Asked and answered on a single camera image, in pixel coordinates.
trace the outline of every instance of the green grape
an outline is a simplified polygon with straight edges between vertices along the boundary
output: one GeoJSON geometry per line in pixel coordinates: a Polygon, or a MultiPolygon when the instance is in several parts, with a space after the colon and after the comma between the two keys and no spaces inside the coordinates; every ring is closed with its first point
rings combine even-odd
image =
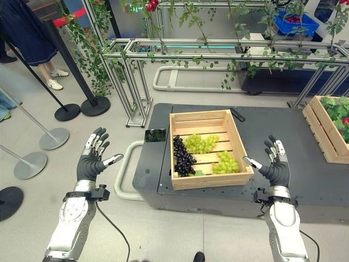
{"type": "Polygon", "coordinates": [[[240,172],[239,163],[227,152],[217,152],[218,163],[212,163],[213,174],[230,174],[240,172]]]}
{"type": "Polygon", "coordinates": [[[209,135],[206,139],[201,139],[200,135],[193,134],[184,141],[184,146],[189,153],[206,154],[212,152],[215,143],[219,141],[219,136],[209,135]]]}

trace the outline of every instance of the wooden box with leaves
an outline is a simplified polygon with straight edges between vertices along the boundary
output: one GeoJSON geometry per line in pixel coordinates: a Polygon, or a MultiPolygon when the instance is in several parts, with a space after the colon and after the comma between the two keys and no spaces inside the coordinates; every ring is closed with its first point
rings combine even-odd
{"type": "Polygon", "coordinates": [[[349,99],[315,96],[303,115],[327,162],[349,164],[349,99]]]}
{"type": "Polygon", "coordinates": [[[243,161],[246,151],[230,110],[170,114],[170,137],[171,180],[174,190],[244,185],[254,174],[252,167],[243,161]],[[217,142],[209,153],[192,155],[197,161],[192,166],[196,175],[181,177],[175,172],[177,159],[174,154],[173,138],[179,135],[184,141],[192,134],[200,135],[203,139],[216,135],[217,142]],[[239,172],[213,174],[212,165],[220,161],[217,152],[225,151],[238,163],[239,172]]]}

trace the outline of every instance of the wooden crate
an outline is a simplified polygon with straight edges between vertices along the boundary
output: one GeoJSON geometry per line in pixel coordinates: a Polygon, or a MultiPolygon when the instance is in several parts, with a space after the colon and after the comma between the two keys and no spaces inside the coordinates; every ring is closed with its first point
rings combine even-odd
{"type": "Polygon", "coordinates": [[[320,121],[327,136],[329,137],[338,156],[349,157],[349,144],[345,143],[343,137],[339,133],[336,126],[333,124],[325,108],[322,106],[320,99],[321,99],[320,96],[314,96],[313,99],[309,102],[309,104],[312,110],[314,111],[316,117],[320,121]]]}
{"type": "Polygon", "coordinates": [[[304,108],[303,115],[305,116],[305,119],[309,124],[326,161],[329,163],[349,164],[348,156],[338,155],[334,145],[324,129],[324,126],[320,122],[310,104],[304,108]]]}
{"type": "Polygon", "coordinates": [[[254,174],[252,167],[243,161],[246,151],[230,110],[170,114],[170,136],[172,138],[171,180],[175,190],[244,185],[254,174]],[[175,172],[176,158],[173,156],[173,138],[179,135],[185,139],[192,134],[199,134],[203,139],[209,135],[218,135],[220,140],[211,153],[193,155],[197,160],[193,166],[194,170],[202,170],[205,176],[178,177],[178,173],[175,172]],[[213,175],[212,163],[220,160],[216,152],[225,150],[229,151],[239,163],[240,172],[213,175]]]}

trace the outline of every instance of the red barrier rope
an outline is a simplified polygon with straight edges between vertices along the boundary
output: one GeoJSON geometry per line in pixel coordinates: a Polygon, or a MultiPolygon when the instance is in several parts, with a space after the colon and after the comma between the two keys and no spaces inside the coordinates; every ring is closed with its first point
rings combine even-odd
{"type": "Polygon", "coordinates": [[[55,27],[62,27],[62,26],[65,26],[66,24],[70,23],[71,20],[78,19],[78,18],[82,17],[85,14],[86,14],[86,10],[85,10],[84,7],[82,7],[79,10],[75,11],[74,13],[72,13],[74,18],[72,18],[70,15],[67,15],[65,17],[55,19],[53,21],[53,24],[55,25],[55,27]]]}

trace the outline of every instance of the black shoe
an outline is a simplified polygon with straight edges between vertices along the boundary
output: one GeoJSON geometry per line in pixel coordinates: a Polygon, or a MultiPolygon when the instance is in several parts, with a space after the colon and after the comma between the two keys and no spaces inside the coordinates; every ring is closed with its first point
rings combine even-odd
{"type": "Polygon", "coordinates": [[[1,64],[6,64],[6,63],[11,63],[17,61],[17,57],[10,57],[5,55],[4,57],[0,57],[0,63],[1,64]]]}
{"type": "Polygon", "coordinates": [[[204,262],[205,261],[205,255],[202,252],[197,252],[194,257],[193,262],[204,262]]]}

